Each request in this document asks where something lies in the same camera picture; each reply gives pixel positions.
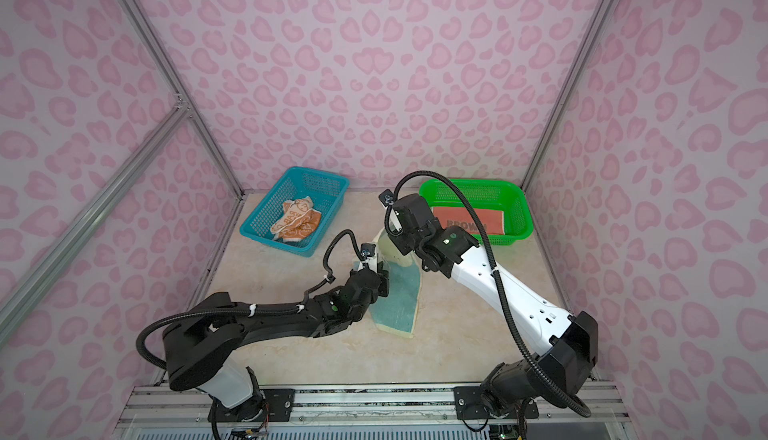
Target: beige table surface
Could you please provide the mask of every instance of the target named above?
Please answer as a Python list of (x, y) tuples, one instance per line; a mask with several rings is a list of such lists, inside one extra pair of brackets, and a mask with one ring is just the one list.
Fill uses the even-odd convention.
[[(299, 257), (240, 234), (240, 225), (263, 197), (248, 196), (209, 294), (228, 291), (234, 301), (249, 303), (299, 302), (303, 291), (322, 279), (322, 255), (336, 233), (350, 228), (362, 243), (383, 226), (377, 194), (348, 191), (315, 253)], [(497, 262), (547, 300), (559, 303), (533, 236), (493, 250)], [(345, 272), (354, 260), (345, 237), (330, 262), (338, 283), (346, 281)], [(498, 363), (522, 358), (499, 313), (463, 285), (433, 272), (422, 274), (411, 339), (377, 330), (367, 313), (336, 335), (267, 340), (243, 346), (232, 355), (251, 366), (263, 385), (481, 381)]]

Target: orange towel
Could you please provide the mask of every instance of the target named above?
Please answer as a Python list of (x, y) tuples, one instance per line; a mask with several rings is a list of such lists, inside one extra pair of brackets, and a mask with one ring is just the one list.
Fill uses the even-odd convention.
[[(487, 208), (475, 208), (480, 222), (485, 227), (488, 235), (504, 235), (504, 211), (495, 211)], [(464, 207), (434, 207), (432, 213), (440, 220), (443, 228), (451, 225), (459, 225), (470, 234), (479, 234), (480, 231), (469, 216)]]

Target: basket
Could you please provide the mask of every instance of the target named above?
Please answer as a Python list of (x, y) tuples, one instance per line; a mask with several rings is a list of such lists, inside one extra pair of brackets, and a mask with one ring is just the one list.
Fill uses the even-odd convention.
[[(270, 247), (302, 257), (312, 257), (322, 235), (344, 202), (344, 192), (349, 185), (349, 179), (340, 175), (313, 168), (291, 167), (240, 225), (240, 233)], [(307, 196), (312, 197), (315, 210), (322, 214), (317, 229), (300, 242), (272, 240), (274, 235), (270, 227), (283, 216), (283, 202)]]
[[(457, 178), (452, 179), (452, 182), (473, 207), (504, 211), (506, 234), (488, 235), (492, 245), (512, 245), (533, 232), (531, 211), (520, 187), (511, 182), (475, 178)], [(430, 207), (463, 207), (456, 194), (437, 179), (424, 182), (418, 193), (427, 200)]]

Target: wire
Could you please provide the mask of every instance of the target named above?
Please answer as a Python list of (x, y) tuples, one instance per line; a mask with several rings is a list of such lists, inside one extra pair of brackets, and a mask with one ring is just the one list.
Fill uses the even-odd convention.
[(350, 240), (352, 241), (352, 248), (355, 249), (355, 255), (357, 255), (357, 259), (360, 262), (364, 262), (366, 260), (365, 257), (362, 256), (362, 253), (360, 253), (360, 248), (357, 246), (357, 239), (355, 239), (355, 233), (352, 232), (350, 229), (345, 229), (341, 232), (339, 232), (331, 241), (330, 245), (326, 249), (326, 254), (322, 256), (322, 268), (326, 269), (326, 272), (328, 272), (328, 279), (329, 282), (333, 282), (331, 279), (335, 279), (333, 276), (333, 269), (328, 266), (328, 260), (331, 257), (331, 252), (333, 252), (333, 248), (336, 246), (337, 243), (344, 237), (345, 235), (350, 236)]
[(524, 398), (520, 401), (521, 406), (514, 406), (514, 410), (518, 416), (518, 439), (527, 440), (528, 438), (528, 420), (525, 418), (525, 409), (529, 404), (533, 403), (531, 398)]
[(336, 247), (336, 244), (339, 243), (339, 241), (345, 235), (349, 235), (350, 236), (350, 240), (352, 241), (352, 248), (355, 249), (355, 255), (357, 255), (358, 260), (360, 260), (360, 262), (365, 261), (366, 258), (362, 256), (362, 253), (360, 252), (360, 248), (358, 248), (358, 246), (357, 246), (357, 239), (355, 239), (355, 233), (352, 232), (350, 229), (346, 229), (346, 230), (343, 230), (343, 231), (339, 232), (339, 234), (337, 234), (333, 238), (333, 240), (331, 240), (330, 245), (326, 249), (325, 255), (322, 256), (322, 268), (326, 269), (326, 272), (328, 272), (328, 273), (326, 274), (325, 278), (323, 278), (321, 280), (320, 283), (318, 283), (314, 287), (308, 288), (308, 289), (306, 289), (304, 291), (304, 298), (301, 301), (302, 305), (306, 305), (306, 303), (310, 300), (310, 293), (316, 291), (317, 289), (321, 288), (325, 284), (329, 284), (330, 285), (336, 279), (333, 276), (333, 269), (328, 265), (328, 260), (331, 257), (331, 252), (333, 252), (333, 248)]
[[(467, 408), (469, 408), (469, 407), (470, 407), (469, 405), (464, 407), (464, 410), (462, 410), (462, 412), (466, 412)], [(478, 433), (478, 432), (482, 432), (483, 430), (485, 430), (485, 427), (488, 426), (488, 420), (490, 420), (490, 419), (491, 419), (490, 414), (486, 415), (485, 416), (485, 423), (483, 423), (480, 428), (469, 426), (469, 424), (467, 423), (467, 421), (464, 418), (462, 418), (462, 422), (464, 423), (464, 426), (466, 426), (466, 428), (469, 428), (469, 430), (471, 432)]]
[[(259, 313), (260, 315), (289, 315), (291, 313), (296, 313), (296, 309), (283, 311), (256, 311), (256, 313)], [(167, 370), (168, 368), (165, 361), (162, 358), (155, 356), (152, 352), (149, 351), (149, 349), (147, 349), (147, 337), (149, 337), (152, 332), (161, 327), (165, 327), (166, 325), (170, 325), (171, 323), (178, 322), (180, 320), (194, 319), (196, 317), (233, 317), (243, 315), (249, 316), (250, 314), (251, 311), (249, 309), (242, 308), (205, 309), (202, 311), (177, 313), (175, 315), (171, 315), (170, 317), (165, 317), (164, 319), (160, 319), (157, 322), (151, 323), (145, 327), (144, 330), (141, 330), (139, 336), (136, 337), (136, 351), (139, 352), (141, 358), (147, 360), (152, 365), (162, 368), (163, 370)]]
[(219, 436), (219, 427), (216, 424), (216, 409), (221, 404), (218, 398), (214, 397), (214, 401), (210, 404), (210, 431), (214, 434), (214, 440), (221, 440)]
[[(531, 368), (534, 371), (534, 374), (538, 379), (547, 387), (547, 389), (552, 393), (553, 396), (555, 396), (558, 400), (560, 400), (562, 403), (565, 404), (565, 406), (569, 407), (571, 410), (576, 412), (578, 415), (582, 417), (589, 417), (592, 415), (592, 412), (590, 411), (589, 407), (585, 406), (583, 402), (581, 402), (581, 399), (577, 396), (571, 396), (568, 395), (566, 392), (564, 392), (556, 383), (552, 381), (551, 378), (547, 375), (547, 373), (542, 370), (542, 368), (538, 365), (537, 362), (533, 360), (533, 356), (531, 355), (531, 352), (528, 351), (528, 347), (525, 345), (525, 342), (523, 341), (522, 337), (520, 336), (520, 332), (518, 331), (517, 325), (514, 324), (514, 318), (512, 318), (512, 311), (509, 309), (509, 301), (507, 301), (507, 294), (504, 291), (504, 283), (502, 282), (502, 275), (498, 272), (496, 269), (496, 259), (493, 256), (493, 250), (491, 249), (491, 242), (488, 240), (488, 234), (485, 232), (485, 227), (483, 226), (482, 222), (480, 222), (480, 218), (477, 215), (477, 212), (475, 212), (475, 209), (472, 208), (472, 205), (469, 204), (469, 200), (467, 200), (466, 196), (462, 193), (462, 191), (456, 187), (456, 184), (450, 181), (447, 177), (444, 175), (440, 175), (437, 172), (427, 171), (427, 170), (419, 170), (411, 172), (410, 174), (406, 175), (402, 179), (400, 179), (400, 182), (397, 183), (397, 186), (395, 187), (394, 192), (394, 198), (397, 200), (398, 194), (400, 192), (400, 189), (402, 186), (405, 185), (406, 182), (411, 180), (414, 177), (433, 177), (441, 181), (443, 184), (448, 186), (454, 194), (456, 194), (456, 197), (461, 201), (461, 203), (464, 205), (464, 208), (467, 209), (467, 212), (469, 213), (469, 216), (472, 217), (472, 221), (475, 222), (475, 225), (477, 226), (478, 231), (480, 232), (480, 238), (482, 240), (483, 247), (485, 248), (485, 253), (488, 257), (488, 265), (491, 267), (491, 273), (493, 275), (493, 280), (496, 283), (496, 290), (498, 291), (498, 300), (502, 304), (502, 313), (504, 314), (504, 320), (507, 323), (507, 328), (509, 329), (509, 332), (512, 334), (512, 339), (514, 340), (515, 345), (517, 345), (518, 349), (520, 350), (520, 353), (523, 355), (523, 358), (526, 362), (528, 362), (528, 365), (531, 366)], [(392, 212), (392, 205), (388, 205), (386, 209), (386, 213), (384, 214), (384, 228), (386, 229), (387, 234), (397, 236), (401, 234), (402, 232), (394, 232), (389, 227), (389, 215)]]

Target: towel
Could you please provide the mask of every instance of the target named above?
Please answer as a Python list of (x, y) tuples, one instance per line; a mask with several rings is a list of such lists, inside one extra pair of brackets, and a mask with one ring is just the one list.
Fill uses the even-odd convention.
[(379, 297), (369, 310), (376, 328), (405, 338), (413, 338), (422, 288), (422, 269), (414, 253), (403, 256), (383, 231), (373, 240), (379, 257), (389, 263), (389, 296)]

